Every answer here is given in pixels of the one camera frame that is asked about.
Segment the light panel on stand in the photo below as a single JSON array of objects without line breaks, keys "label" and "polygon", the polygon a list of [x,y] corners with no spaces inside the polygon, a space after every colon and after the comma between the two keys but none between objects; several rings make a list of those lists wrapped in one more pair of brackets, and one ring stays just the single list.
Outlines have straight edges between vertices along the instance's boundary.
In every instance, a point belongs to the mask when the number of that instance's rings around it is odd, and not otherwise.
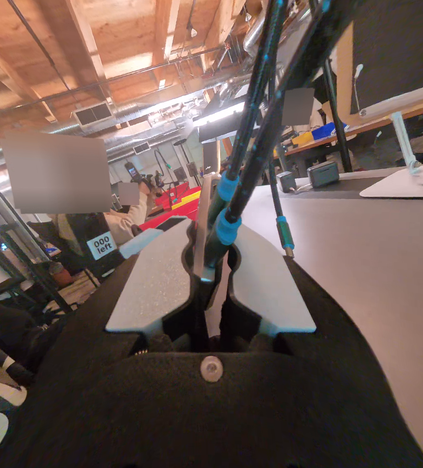
[{"label": "light panel on stand", "polygon": [[200,143],[218,141],[236,135],[242,120],[245,97],[226,102],[219,108],[204,110],[199,117],[193,118],[193,126],[198,131]]}]

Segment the grey power adapter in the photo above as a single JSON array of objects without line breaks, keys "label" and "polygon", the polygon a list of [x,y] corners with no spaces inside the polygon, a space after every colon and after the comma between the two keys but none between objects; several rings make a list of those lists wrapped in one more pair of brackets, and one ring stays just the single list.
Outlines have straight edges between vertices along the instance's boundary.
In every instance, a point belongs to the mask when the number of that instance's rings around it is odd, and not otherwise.
[{"label": "grey power adapter", "polygon": [[284,171],[276,174],[276,179],[278,188],[283,193],[292,193],[298,189],[296,178],[290,171]]}]

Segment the red plastic bin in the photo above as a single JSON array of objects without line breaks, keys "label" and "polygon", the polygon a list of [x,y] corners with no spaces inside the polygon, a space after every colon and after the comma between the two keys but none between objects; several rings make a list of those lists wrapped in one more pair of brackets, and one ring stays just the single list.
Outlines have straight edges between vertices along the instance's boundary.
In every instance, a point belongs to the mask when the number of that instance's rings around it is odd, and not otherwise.
[{"label": "red plastic bin", "polygon": [[163,190],[161,196],[155,200],[155,205],[158,207],[162,206],[163,209],[182,202],[183,198],[190,197],[197,192],[200,193],[202,189],[201,187],[191,188],[188,183],[167,186],[165,188],[166,190]]},{"label": "red plastic bin", "polygon": [[169,219],[175,219],[175,218],[180,218],[180,217],[186,217],[189,218],[193,221],[197,219],[197,206],[192,206],[192,205],[184,205],[176,210],[172,210],[166,213],[163,213],[154,219],[150,219],[146,221],[144,224],[139,225],[138,227],[142,230],[145,231],[147,229],[155,229],[159,225],[163,224],[164,222],[168,221]]}]

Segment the another person's forearm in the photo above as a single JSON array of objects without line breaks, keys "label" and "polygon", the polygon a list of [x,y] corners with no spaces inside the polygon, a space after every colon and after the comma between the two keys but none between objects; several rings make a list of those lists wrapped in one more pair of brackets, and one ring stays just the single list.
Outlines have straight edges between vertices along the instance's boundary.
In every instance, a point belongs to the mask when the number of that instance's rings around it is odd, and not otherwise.
[{"label": "another person's forearm", "polygon": [[152,194],[146,196],[139,193],[139,203],[131,205],[128,213],[122,214],[110,210],[104,213],[109,231],[118,247],[133,239],[133,226],[142,225],[154,205]]}]

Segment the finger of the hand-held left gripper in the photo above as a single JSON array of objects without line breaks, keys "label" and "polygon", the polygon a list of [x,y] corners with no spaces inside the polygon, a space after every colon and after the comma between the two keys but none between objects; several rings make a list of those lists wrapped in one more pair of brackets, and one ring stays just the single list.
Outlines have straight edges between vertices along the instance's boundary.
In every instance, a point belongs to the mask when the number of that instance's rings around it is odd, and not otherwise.
[{"label": "finger of the hand-held left gripper", "polygon": [[146,228],[130,241],[119,247],[119,253],[124,259],[128,259],[133,255],[139,254],[153,240],[159,237],[163,232],[168,231],[177,224],[188,218],[168,218],[153,228]]}]

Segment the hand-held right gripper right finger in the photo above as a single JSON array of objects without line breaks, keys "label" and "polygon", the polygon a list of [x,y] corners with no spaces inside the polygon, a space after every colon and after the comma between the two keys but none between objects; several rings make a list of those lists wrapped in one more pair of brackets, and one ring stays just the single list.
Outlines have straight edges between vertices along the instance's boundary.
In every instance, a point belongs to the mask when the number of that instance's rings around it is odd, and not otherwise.
[{"label": "hand-held right gripper right finger", "polygon": [[267,239],[242,225],[229,251],[236,265],[229,279],[230,298],[254,321],[251,336],[264,333],[313,333],[314,320],[284,256]]}]

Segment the small blue bin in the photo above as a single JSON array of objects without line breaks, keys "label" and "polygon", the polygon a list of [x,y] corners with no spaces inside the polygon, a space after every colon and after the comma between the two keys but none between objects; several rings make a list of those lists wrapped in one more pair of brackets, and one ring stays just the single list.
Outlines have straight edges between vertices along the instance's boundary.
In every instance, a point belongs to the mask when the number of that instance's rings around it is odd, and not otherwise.
[{"label": "small blue bin", "polygon": [[311,131],[314,141],[336,136],[336,127],[333,122],[317,127]]}]

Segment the white stand clear legs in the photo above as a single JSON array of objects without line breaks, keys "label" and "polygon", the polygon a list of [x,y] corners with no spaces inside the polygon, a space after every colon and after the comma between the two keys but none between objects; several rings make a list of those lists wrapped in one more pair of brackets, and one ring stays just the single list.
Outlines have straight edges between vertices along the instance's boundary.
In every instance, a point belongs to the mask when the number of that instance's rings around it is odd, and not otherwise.
[{"label": "white stand clear legs", "polygon": [[394,126],[406,168],[362,190],[360,196],[364,198],[423,198],[423,164],[416,159],[413,153],[402,116],[404,108],[423,104],[423,87],[386,99],[367,108],[361,108],[356,83],[362,69],[362,64],[357,65],[352,79],[352,90],[361,122],[365,123],[376,117],[389,117]]}]

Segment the wooden desk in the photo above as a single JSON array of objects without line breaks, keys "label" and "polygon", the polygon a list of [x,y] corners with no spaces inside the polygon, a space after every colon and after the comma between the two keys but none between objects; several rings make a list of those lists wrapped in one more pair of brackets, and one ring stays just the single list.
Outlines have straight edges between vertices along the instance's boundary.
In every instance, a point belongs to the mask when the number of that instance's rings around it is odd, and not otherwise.
[{"label": "wooden desk", "polygon": [[[423,162],[423,109],[404,114],[403,121],[413,153]],[[393,123],[388,118],[348,130],[346,139],[352,171],[405,165]],[[345,172],[336,136],[290,147],[275,159],[275,165],[278,172],[286,170],[306,176],[309,167],[326,161],[336,162],[339,171]]]}]

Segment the braided HDMI cable green plugs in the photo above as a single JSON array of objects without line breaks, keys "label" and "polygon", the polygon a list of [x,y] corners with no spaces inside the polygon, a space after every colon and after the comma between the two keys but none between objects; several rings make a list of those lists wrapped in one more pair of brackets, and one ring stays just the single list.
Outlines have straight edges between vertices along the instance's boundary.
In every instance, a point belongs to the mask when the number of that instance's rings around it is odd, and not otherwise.
[{"label": "braided HDMI cable green plugs", "polygon": [[204,248],[204,262],[214,268],[235,242],[242,223],[241,216],[257,186],[262,173],[268,166],[269,158],[281,133],[285,94],[294,89],[310,90],[308,87],[316,72],[329,58],[336,41],[347,26],[350,16],[345,16],[344,6],[352,13],[357,1],[316,2],[311,22],[290,60],[279,87],[270,97],[255,142],[231,201],[218,214],[207,237]]},{"label": "braided HDMI cable green plugs", "polygon": [[275,71],[287,4],[288,1],[286,0],[269,1],[240,126],[234,139],[230,164],[221,175],[208,211],[209,226],[213,225],[218,214],[231,201],[238,185],[239,171],[246,155],[255,121],[260,112],[265,88],[271,72]]}]

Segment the grey blue battery pack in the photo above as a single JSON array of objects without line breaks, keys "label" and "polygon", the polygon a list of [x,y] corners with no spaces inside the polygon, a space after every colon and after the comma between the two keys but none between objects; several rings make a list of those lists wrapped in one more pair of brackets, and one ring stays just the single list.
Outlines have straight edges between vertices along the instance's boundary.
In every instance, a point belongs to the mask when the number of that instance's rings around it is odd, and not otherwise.
[{"label": "grey blue battery pack", "polygon": [[338,165],[334,161],[326,161],[308,168],[307,176],[314,189],[326,187],[340,180]]}]

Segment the silver HDMI splitter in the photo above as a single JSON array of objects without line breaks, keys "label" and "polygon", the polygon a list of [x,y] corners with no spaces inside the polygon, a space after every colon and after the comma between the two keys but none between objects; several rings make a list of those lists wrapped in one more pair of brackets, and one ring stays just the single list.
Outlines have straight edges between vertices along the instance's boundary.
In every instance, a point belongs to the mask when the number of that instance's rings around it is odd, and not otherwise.
[{"label": "silver HDMI splitter", "polygon": [[215,269],[205,265],[204,248],[209,233],[208,213],[212,204],[212,199],[220,174],[212,172],[206,174],[203,179],[203,186],[199,197],[196,219],[196,238],[194,245],[193,273],[203,283],[211,284],[215,281]]}]

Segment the yellow plastic bin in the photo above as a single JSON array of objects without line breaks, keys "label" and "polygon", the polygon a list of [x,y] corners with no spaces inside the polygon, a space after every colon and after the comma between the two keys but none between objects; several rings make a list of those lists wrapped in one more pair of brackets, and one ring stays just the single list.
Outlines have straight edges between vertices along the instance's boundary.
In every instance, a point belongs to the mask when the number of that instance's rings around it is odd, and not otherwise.
[{"label": "yellow plastic bin", "polygon": [[192,204],[192,206],[195,206],[195,208],[192,208],[192,209],[196,209],[200,195],[201,195],[201,192],[198,191],[191,195],[183,197],[179,202],[172,205],[172,210],[178,210],[182,206],[189,205],[190,203]]}]

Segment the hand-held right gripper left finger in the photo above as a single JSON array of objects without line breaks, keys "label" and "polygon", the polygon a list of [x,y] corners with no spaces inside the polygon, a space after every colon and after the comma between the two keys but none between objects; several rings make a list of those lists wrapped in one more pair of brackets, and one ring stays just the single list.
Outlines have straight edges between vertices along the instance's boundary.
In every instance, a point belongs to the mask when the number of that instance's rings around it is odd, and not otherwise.
[{"label": "hand-held right gripper left finger", "polygon": [[106,332],[187,334],[191,332],[191,275],[184,262],[192,221],[173,216],[144,232],[148,243],[136,258],[115,304]]}]

